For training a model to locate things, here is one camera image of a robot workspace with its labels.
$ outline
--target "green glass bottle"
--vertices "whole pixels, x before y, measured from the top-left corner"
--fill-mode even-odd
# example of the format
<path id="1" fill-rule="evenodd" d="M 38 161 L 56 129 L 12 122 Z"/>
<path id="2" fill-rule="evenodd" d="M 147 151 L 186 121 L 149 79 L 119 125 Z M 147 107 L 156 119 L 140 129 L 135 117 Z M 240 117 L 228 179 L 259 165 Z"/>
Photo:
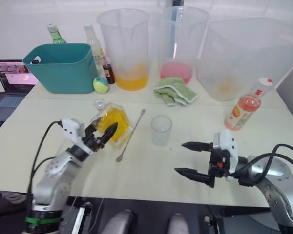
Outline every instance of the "green glass bottle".
<path id="1" fill-rule="evenodd" d="M 66 43 L 66 41 L 61 37 L 61 35 L 59 33 L 59 30 L 58 30 L 56 25 L 50 23 L 48 25 L 48 30 L 49 30 L 49 33 L 50 33 L 52 39 L 53 39 L 53 44 Z"/>

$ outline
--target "teal plastic basket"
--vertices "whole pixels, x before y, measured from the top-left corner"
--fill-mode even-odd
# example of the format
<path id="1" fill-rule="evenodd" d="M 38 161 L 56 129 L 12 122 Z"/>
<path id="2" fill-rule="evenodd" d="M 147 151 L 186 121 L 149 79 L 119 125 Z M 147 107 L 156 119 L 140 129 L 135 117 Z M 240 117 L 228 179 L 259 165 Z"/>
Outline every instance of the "teal plastic basket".
<path id="1" fill-rule="evenodd" d="M 28 69 L 52 93 L 90 93 L 98 76 L 88 44 L 44 44 L 24 59 Z"/>

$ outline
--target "laptop keyboard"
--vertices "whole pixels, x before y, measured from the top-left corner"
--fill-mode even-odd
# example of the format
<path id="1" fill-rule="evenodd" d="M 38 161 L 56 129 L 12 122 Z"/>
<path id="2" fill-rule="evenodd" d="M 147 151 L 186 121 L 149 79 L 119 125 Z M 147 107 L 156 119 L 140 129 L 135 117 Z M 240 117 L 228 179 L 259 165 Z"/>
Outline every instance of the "laptop keyboard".
<path id="1" fill-rule="evenodd" d="M 25 98 L 24 95 L 6 95 L 0 102 L 0 107 L 17 108 L 21 101 Z"/>

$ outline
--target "metal spoon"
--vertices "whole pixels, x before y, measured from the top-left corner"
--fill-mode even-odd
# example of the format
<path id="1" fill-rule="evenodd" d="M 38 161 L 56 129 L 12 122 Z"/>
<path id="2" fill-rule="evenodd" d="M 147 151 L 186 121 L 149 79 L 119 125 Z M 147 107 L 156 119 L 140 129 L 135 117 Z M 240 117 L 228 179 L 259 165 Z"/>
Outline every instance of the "metal spoon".
<path id="1" fill-rule="evenodd" d="M 126 143 L 126 146 L 124 147 L 122 153 L 116 158 L 116 161 L 117 161 L 117 162 L 122 161 L 122 159 L 123 159 L 123 153 L 124 153 L 125 149 L 127 148 L 127 145 L 128 145 L 128 143 L 129 143 L 129 141 L 130 141 L 132 135 L 133 135 L 133 132 L 136 130 L 136 127 L 137 127 L 137 125 L 138 125 L 138 123 L 139 123 L 141 117 L 143 116 L 143 114 L 144 114 L 145 112 L 146 112 L 146 110 L 145 110 L 145 109 L 142 109 L 142 111 L 141 111 L 141 113 L 140 113 L 140 117 L 139 117 L 139 119 L 138 119 L 138 121 L 137 121 L 137 123 L 136 123 L 136 126 L 135 126 L 135 127 L 133 128 L 133 130 L 132 130 L 132 133 L 131 133 L 131 135 L 130 135 L 130 137 L 129 137 L 127 143 Z"/>

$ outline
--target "laptop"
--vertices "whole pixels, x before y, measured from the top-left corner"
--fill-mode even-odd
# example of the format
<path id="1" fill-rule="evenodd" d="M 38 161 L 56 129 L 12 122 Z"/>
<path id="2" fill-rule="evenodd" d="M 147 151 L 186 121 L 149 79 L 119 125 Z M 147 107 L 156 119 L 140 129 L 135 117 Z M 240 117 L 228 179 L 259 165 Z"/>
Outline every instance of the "laptop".
<path id="1" fill-rule="evenodd" d="M 0 60 L 0 82 L 5 90 L 0 100 L 0 121 L 6 121 L 38 80 L 22 60 Z"/>

